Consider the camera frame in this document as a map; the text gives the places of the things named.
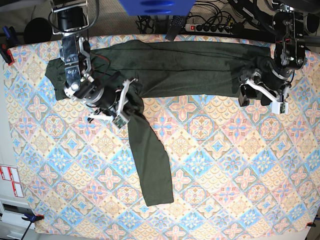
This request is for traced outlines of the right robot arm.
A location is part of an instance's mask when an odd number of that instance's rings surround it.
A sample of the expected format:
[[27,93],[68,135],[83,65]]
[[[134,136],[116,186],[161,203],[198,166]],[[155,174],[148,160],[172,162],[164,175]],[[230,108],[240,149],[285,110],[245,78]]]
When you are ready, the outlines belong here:
[[137,78],[125,79],[111,88],[108,82],[93,78],[91,47],[83,32],[96,20],[89,21],[88,1],[52,0],[48,21],[54,35],[61,35],[60,58],[64,62],[64,93],[72,101],[94,108],[88,121],[103,120],[121,129],[130,121],[131,109],[127,96]]

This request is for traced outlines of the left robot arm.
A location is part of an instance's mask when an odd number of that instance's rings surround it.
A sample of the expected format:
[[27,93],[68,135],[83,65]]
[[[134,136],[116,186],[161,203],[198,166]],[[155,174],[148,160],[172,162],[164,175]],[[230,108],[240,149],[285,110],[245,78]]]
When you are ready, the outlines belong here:
[[303,14],[280,1],[276,5],[272,24],[268,24],[260,13],[258,2],[253,1],[254,16],[275,36],[275,50],[273,57],[265,58],[259,68],[247,70],[240,77],[238,102],[246,107],[250,100],[261,94],[261,105],[271,105],[272,113],[280,115],[289,111],[287,98],[295,72],[306,62],[306,44]]

